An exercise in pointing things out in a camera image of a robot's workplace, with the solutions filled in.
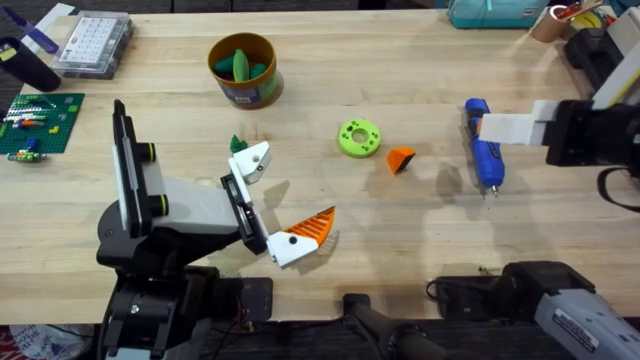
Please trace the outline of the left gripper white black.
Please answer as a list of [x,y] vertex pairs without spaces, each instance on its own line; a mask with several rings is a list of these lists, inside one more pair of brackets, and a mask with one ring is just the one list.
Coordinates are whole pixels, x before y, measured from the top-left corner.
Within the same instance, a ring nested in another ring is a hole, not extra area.
[[267,238],[241,195],[236,177],[258,182],[272,158],[267,141],[234,153],[220,188],[165,177],[157,163],[141,165],[135,177],[117,170],[118,200],[100,218],[97,262],[121,273],[178,273],[239,241],[256,255],[268,250],[280,268],[316,252],[329,237],[334,207]]

